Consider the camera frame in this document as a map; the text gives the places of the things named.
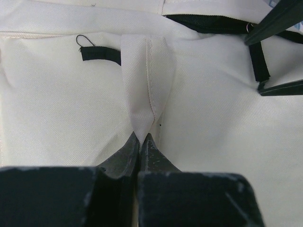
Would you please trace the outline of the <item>cream canvas backpack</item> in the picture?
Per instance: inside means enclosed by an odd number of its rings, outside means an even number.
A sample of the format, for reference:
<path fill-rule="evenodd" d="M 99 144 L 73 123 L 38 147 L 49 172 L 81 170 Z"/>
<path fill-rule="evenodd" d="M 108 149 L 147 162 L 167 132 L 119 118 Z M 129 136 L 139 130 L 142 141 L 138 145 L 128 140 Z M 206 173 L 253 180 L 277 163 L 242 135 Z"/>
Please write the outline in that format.
<path fill-rule="evenodd" d="M 1 165 L 95 165 L 151 133 L 182 170 L 299 184 L 303 98 L 260 96 L 241 37 L 169 18 L 268 12 L 263 0 L 1 1 Z"/>

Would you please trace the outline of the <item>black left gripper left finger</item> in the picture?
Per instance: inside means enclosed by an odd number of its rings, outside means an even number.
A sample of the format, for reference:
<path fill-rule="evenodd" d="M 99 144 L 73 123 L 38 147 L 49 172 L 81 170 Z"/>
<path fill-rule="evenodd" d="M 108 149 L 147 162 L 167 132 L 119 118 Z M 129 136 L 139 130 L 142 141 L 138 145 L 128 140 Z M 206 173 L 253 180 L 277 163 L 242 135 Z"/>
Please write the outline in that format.
<path fill-rule="evenodd" d="M 3 167 L 3 227 L 130 227 L 139 141 L 127 142 L 98 166 Z"/>

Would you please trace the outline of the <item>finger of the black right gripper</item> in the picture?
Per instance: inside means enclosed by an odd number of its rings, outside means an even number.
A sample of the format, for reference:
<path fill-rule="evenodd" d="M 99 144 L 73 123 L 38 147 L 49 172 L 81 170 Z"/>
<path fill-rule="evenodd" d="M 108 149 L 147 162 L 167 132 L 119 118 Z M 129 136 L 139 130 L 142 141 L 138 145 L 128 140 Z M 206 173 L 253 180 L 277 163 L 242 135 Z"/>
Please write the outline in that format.
<path fill-rule="evenodd" d="M 303 20 L 303 0 L 281 0 L 245 38 L 247 46 L 277 35 Z"/>
<path fill-rule="evenodd" d="M 303 81 L 293 81 L 281 85 L 265 88 L 266 82 L 258 86 L 258 93 L 261 96 L 300 96 L 303 94 Z"/>

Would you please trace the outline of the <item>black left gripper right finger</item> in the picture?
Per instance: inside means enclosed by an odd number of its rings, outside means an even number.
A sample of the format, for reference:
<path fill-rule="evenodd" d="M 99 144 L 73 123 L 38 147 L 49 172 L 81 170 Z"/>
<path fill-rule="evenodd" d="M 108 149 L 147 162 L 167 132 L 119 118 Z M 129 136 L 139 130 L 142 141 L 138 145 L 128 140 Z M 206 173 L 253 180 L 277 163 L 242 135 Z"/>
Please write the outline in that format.
<path fill-rule="evenodd" d="M 150 134 L 140 159 L 139 226 L 264 226 L 253 188 L 242 175 L 182 172 L 158 150 Z"/>

